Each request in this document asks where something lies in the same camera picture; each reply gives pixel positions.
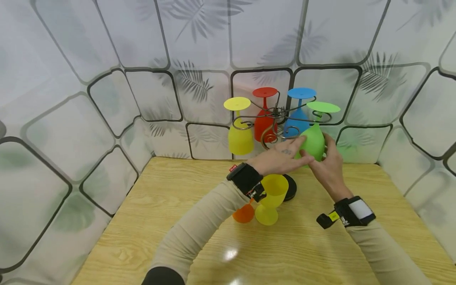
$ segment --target wooden table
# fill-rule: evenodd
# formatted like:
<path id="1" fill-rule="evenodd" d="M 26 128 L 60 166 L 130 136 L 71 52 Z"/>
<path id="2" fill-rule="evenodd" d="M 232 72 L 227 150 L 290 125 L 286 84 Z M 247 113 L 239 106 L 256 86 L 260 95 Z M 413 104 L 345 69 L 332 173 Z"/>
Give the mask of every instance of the wooden table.
<path id="1" fill-rule="evenodd" d="M 228 173 L 233 161 L 153 158 L 90 253 L 73 285 L 141 284 L 171 226 Z M 279 208 L 277 224 L 229 218 L 191 267 L 189 285 L 378 284 L 341 223 L 323 230 L 315 218 L 332 201 L 309 169 L 290 175 L 296 197 Z M 346 164 L 352 191 L 433 284 L 456 284 L 456 267 L 377 165 Z"/>

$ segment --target yellow tag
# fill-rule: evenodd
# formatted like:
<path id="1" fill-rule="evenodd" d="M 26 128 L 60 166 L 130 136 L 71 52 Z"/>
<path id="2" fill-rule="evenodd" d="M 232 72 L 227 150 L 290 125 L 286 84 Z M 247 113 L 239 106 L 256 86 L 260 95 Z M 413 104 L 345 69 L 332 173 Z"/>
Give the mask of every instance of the yellow tag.
<path id="1" fill-rule="evenodd" d="M 337 221 L 340 218 L 336 211 L 329 213 L 328 217 L 331 218 L 331 221 L 333 222 Z"/>

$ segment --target black wrist band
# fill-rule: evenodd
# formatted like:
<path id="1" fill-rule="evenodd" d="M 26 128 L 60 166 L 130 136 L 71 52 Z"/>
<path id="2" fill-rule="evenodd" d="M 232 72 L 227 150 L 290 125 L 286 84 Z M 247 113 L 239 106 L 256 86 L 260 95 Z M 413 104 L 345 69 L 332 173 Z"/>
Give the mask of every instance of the black wrist band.
<path id="1" fill-rule="evenodd" d="M 346 228 L 367 226 L 376 218 L 375 214 L 360 196 L 340 200 L 334 204 L 334 210 L 340 216 L 340 219 Z"/>
<path id="2" fill-rule="evenodd" d="M 241 163 L 233 171 L 231 171 L 227 180 L 232 181 L 239 190 L 249 198 L 252 189 L 259 184 L 263 176 L 258 173 L 252 166 L 247 163 Z"/>

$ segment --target beige sleeve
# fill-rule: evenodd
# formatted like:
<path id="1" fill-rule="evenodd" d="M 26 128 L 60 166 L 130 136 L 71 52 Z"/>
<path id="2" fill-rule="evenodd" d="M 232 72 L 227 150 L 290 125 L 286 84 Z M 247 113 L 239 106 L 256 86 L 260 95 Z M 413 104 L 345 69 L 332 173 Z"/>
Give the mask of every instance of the beige sleeve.
<path id="1" fill-rule="evenodd" d="M 195 204 L 160 242 L 151 268 L 175 270 L 187 282 L 190 265 L 218 227 L 249 202 L 239 189 L 224 180 Z M 377 221 L 366 227 L 348 227 L 382 285 L 430 284 L 404 250 Z"/>
<path id="2" fill-rule="evenodd" d="M 381 285 L 431 284 L 377 221 L 365 227 L 348 227 L 347 232 L 360 247 Z"/>
<path id="3" fill-rule="evenodd" d="M 218 227 L 249 199 L 224 180 L 196 203 L 158 245 L 151 268 L 175 270 L 187 282 L 190 265 Z"/>

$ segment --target person's left hand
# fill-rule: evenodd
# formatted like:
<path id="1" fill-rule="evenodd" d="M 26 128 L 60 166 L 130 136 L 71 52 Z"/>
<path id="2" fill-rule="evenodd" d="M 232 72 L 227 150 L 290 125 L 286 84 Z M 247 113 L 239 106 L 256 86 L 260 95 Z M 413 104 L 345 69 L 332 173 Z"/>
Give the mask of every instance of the person's left hand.
<path id="1" fill-rule="evenodd" d="M 305 135 L 294 140 L 285 140 L 247 160 L 246 163 L 263 176 L 288 173 L 314 161 L 314 157 L 305 151 L 301 152 L 304 155 L 300 159 L 294 159 L 296 152 L 298 152 L 305 140 Z"/>

